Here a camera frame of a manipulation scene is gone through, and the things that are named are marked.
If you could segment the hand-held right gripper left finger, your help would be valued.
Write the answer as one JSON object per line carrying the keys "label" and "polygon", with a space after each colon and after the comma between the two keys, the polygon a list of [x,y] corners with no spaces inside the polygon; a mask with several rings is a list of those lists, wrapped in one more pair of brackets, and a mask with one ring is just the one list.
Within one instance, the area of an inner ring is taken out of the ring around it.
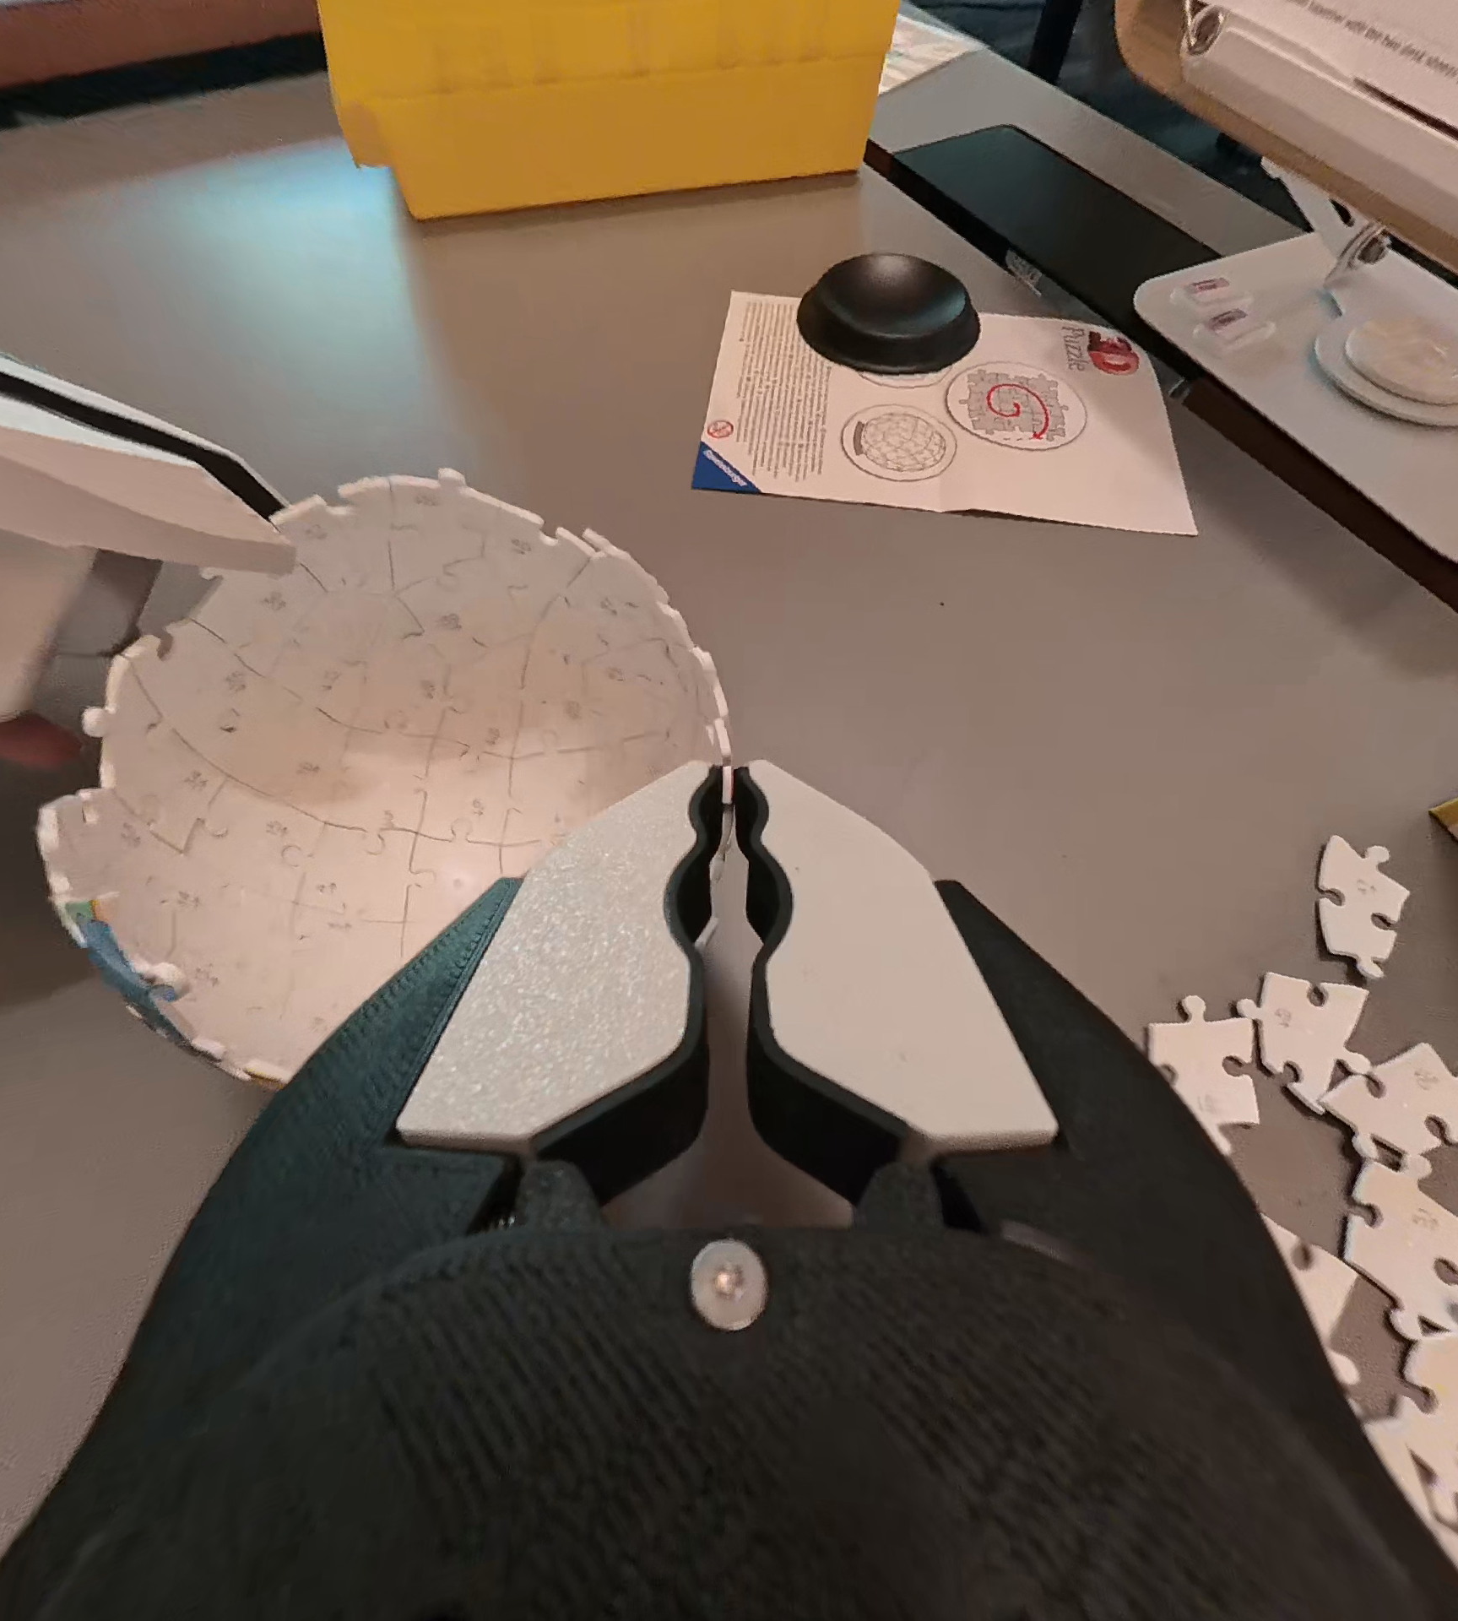
{"label": "hand-held right gripper left finger", "polygon": [[404,1141],[564,1161],[599,1198],[696,1141],[721,769],[650,781],[520,881],[402,1107]]}

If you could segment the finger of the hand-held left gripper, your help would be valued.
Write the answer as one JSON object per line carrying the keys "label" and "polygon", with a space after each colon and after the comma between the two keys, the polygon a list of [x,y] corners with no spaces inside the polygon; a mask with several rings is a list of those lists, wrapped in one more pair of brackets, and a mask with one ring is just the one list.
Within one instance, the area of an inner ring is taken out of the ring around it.
{"label": "finger of the hand-held left gripper", "polygon": [[287,503],[240,455],[213,444],[213,440],[68,378],[22,363],[4,351],[0,351],[0,398],[189,460],[262,518],[274,518]]}
{"label": "finger of the hand-held left gripper", "polygon": [[120,651],[162,570],[280,577],[294,542],[198,464],[0,398],[0,721]]}

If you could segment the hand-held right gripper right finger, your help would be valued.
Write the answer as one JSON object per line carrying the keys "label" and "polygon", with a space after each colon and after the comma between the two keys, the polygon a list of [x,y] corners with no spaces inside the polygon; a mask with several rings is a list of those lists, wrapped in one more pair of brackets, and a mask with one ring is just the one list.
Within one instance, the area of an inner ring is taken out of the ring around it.
{"label": "hand-held right gripper right finger", "polygon": [[922,861],[766,759],[736,769],[758,935],[760,1138],[851,1205],[888,1165],[1036,1149],[1060,1124]]}

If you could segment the white puzzle piece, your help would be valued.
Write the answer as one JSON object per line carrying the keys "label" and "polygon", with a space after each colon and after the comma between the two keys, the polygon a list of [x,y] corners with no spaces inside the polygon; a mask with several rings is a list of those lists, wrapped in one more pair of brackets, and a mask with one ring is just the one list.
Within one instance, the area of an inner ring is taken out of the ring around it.
{"label": "white puzzle piece", "polygon": [[719,812],[718,837],[716,837],[716,845],[707,867],[706,921],[699,925],[697,938],[696,938],[697,948],[702,954],[706,954],[706,948],[709,947],[714,937],[714,932],[718,930],[718,923],[719,923],[718,888],[723,879],[724,869],[728,866],[731,849],[734,845],[734,786],[736,786],[734,766],[733,763],[726,763],[721,769],[721,790],[719,790],[719,803],[718,803],[718,812]]}

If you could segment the colourful puzzle ball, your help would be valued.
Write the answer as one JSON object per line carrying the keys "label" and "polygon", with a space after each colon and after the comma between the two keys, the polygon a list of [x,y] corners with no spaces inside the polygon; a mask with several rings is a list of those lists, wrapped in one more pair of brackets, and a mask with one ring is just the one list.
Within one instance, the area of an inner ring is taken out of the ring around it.
{"label": "colourful puzzle ball", "polygon": [[156,1033],[284,1087],[488,888],[618,800],[731,761],[709,653],[594,531],[454,469],[282,509],[282,577],[208,570],[110,661],[51,903]]}

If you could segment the pile of white puzzle pieces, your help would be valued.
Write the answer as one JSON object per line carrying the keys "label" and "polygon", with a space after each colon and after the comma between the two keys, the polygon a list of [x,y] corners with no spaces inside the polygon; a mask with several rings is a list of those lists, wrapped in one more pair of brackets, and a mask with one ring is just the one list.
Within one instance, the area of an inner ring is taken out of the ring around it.
{"label": "pile of white puzzle pieces", "polygon": [[1386,1060],[1354,1046],[1391,957],[1409,891],[1387,871],[1382,845],[1328,837],[1315,871],[1315,927],[1347,982],[1312,982],[1268,970],[1258,992],[1214,1018],[1202,997],[1180,1018],[1146,1028],[1144,1050],[1229,1154],[1231,1129],[1261,1121],[1258,1080],[1347,1134],[1355,1170],[1339,1252],[1264,1217],[1315,1339],[1344,1396],[1359,1386],[1355,1360],[1335,1342],[1354,1288],[1377,1288],[1387,1325],[1404,1344],[1404,1391],[1359,1426],[1391,1480],[1458,1568],[1458,1214],[1426,1188],[1430,1156],[1458,1146],[1458,1068],[1430,1043]]}

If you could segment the puzzle instruction leaflet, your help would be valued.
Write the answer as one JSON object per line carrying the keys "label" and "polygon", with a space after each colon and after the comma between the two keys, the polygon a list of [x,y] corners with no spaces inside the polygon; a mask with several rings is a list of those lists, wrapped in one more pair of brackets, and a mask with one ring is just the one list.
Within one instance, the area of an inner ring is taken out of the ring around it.
{"label": "puzzle instruction leaflet", "polygon": [[797,314],[793,295],[731,295],[696,489],[1197,531],[1165,390],[1124,334],[984,312],[961,359],[880,376],[822,357]]}

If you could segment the black round ball stand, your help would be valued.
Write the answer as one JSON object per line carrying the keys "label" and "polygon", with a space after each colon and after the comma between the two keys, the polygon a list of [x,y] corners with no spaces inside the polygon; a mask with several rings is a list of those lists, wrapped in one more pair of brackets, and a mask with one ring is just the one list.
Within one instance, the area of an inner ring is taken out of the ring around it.
{"label": "black round ball stand", "polygon": [[881,378],[940,373],[982,336],[966,283],[912,253],[841,260],[800,297],[795,320],[824,359]]}

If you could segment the yellow plastic bin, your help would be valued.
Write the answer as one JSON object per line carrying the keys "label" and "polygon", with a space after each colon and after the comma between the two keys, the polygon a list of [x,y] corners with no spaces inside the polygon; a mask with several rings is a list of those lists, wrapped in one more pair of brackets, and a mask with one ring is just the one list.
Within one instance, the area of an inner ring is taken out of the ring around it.
{"label": "yellow plastic bin", "polygon": [[853,172],[896,1],[321,1],[340,128],[419,221]]}

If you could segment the black flat pad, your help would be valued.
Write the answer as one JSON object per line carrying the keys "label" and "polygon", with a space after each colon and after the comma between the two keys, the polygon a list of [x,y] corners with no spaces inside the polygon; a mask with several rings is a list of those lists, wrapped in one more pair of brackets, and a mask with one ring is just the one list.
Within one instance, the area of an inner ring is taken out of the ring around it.
{"label": "black flat pad", "polygon": [[1016,126],[991,126],[864,162],[996,263],[1040,271],[1082,314],[1193,378],[1198,368],[1136,312],[1144,281],[1210,261],[1214,249]]}

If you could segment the wooden display board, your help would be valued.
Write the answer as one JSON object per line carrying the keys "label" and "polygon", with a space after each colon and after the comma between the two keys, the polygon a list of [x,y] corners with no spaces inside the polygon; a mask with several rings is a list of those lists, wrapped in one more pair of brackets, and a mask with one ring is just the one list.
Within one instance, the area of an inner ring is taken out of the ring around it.
{"label": "wooden display board", "polygon": [[1325,168],[1293,145],[1279,141],[1229,106],[1185,86],[1180,65],[1185,23],[1205,3],[1249,1],[1117,1],[1114,5],[1116,37],[1129,70],[1151,89],[1256,153],[1266,172],[1291,192],[1306,221],[1325,238],[1332,253],[1342,253],[1354,239],[1386,236],[1414,248],[1431,263],[1458,276],[1458,243],[1408,217],[1403,209],[1366,192],[1344,173]]}

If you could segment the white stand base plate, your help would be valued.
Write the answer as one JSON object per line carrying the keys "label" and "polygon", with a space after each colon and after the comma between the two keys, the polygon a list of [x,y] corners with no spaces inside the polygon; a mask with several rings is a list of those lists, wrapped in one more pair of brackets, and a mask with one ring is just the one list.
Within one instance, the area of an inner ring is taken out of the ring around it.
{"label": "white stand base plate", "polygon": [[[1236,354],[1198,342],[1207,310],[1177,307],[1170,293],[1210,273],[1249,295],[1276,336]],[[1458,287],[1445,275],[1386,236],[1332,253],[1308,226],[1155,276],[1136,292],[1136,312],[1276,449],[1458,567]]]}

